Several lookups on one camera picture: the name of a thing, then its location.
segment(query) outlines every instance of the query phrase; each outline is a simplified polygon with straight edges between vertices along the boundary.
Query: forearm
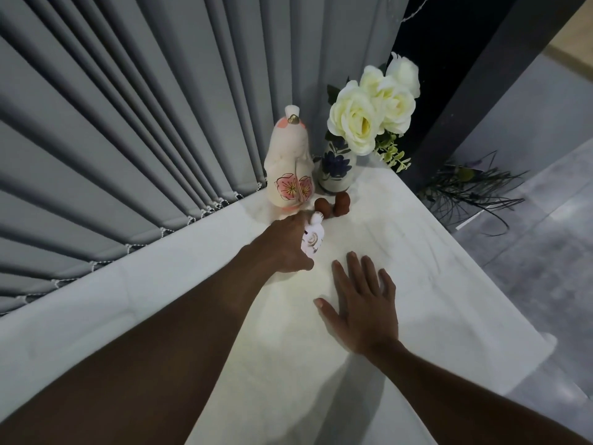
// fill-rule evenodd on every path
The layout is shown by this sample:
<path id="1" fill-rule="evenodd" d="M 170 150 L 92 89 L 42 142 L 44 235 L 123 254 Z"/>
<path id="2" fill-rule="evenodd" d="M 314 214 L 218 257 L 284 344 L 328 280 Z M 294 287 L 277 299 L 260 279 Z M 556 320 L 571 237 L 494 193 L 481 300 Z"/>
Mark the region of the forearm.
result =
<path id="1" fill-rule="evenodd" d="M 0 443 L 184 443 L 273 273 L 248 247 L 40 392 Z"/>
<path id="2" fill-rule="evenodd" d="M 399 342 L 368 355 L 401 391 L 439 445 L 589 442 L 502 396 L 407 351 Z"/>

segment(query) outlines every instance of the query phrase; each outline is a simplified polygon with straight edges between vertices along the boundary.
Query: ceramic figurine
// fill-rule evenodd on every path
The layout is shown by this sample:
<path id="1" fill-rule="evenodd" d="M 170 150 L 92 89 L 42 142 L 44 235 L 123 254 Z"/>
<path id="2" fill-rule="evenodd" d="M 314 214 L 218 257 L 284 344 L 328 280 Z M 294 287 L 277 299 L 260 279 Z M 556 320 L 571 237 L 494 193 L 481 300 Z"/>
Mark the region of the ceramic figurine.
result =
<path id="1" fill-rule="evenodd" d="M 313 258 L 313 254 L 317 253 L 317 250 L 323 241 L 325 231 L 323 230 L 322 221 L 323 214 L 321 212 L 315 212 L 311 216 L 310 222 L 305 225 L 305 234 L 302 235 L 301 250 L 310 258 Z"/>
<path id="2" fill-rule="evenodd" d="M 299 118 L 298 106 L 288 105 L 286 117 L 271 133 L 263 167 L 267 174 L 267 198 L 283 209 L 297 209 L 311 197 L 313 159 L 309 153 L 307 128 Z"/>

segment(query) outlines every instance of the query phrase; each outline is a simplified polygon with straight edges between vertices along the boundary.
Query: flower bouquet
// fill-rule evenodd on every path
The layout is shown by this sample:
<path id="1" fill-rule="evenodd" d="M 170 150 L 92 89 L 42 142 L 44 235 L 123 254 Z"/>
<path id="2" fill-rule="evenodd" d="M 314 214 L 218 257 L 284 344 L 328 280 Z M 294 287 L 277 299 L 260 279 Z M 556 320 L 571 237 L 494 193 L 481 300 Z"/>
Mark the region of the flower bouquet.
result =
<path id="1" fill-rule="evenodd" d="M 410 127 L 420 96 L 418 67 L 391 54 L 389 66 L 366 66 L 360 84 L 348 80 L 341 90 L 327 86 L 331 108 L 319 183 L 328 192 L 350 186 L 356 156 L 375 151 L 387 165 L 397 166 L 396 172 L 410 166 L 410 158 L 404 159 L 395 142 Z"/>

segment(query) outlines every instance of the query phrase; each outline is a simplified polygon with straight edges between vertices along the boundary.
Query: curtain fold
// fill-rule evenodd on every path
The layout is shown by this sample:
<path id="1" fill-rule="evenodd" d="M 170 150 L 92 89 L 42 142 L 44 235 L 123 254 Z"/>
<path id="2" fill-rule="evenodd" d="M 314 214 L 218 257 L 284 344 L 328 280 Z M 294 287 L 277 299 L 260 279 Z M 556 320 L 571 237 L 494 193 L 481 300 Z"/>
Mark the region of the curtain fold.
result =
<path id="1" fill-rule="evenodd" d="M 0 315 L 263 187 L 287 104 L 320 150 L 406 5 L 0 0 Z"/>

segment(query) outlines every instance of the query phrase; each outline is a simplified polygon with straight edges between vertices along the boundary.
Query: hand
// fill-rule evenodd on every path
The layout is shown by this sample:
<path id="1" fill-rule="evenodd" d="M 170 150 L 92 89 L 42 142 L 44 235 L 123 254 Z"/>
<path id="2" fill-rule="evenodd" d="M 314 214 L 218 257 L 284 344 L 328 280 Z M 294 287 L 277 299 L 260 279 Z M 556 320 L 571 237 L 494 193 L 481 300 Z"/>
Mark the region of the hand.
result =
<path id="1" fill-rule="evenodd" d="M 249 247 L 253 259 L 269 263 L 274 272 L 297 272 L 311 270 L 313 260 L 301 250 L 305 223 L 311 212 L 301 210 L 283 220 L 276 220 L 258 236 Z"/>
<path id="2" fill-rule="evenodd" d="M 375 266 L 368 256 L 363 256 L 360 265 L 356 254 L 350 252 L 346 261 L 350 278 L 338 261 L 332 263 L 331 269 L 347 313 L 339 316 L 325 299 L 314 302 L 342 342 L 353 352 L 368 356 L 377 346 L 398 343 L 396 285 L 381 269 L 379 276 L 384 287 L 380 288 Z"/>

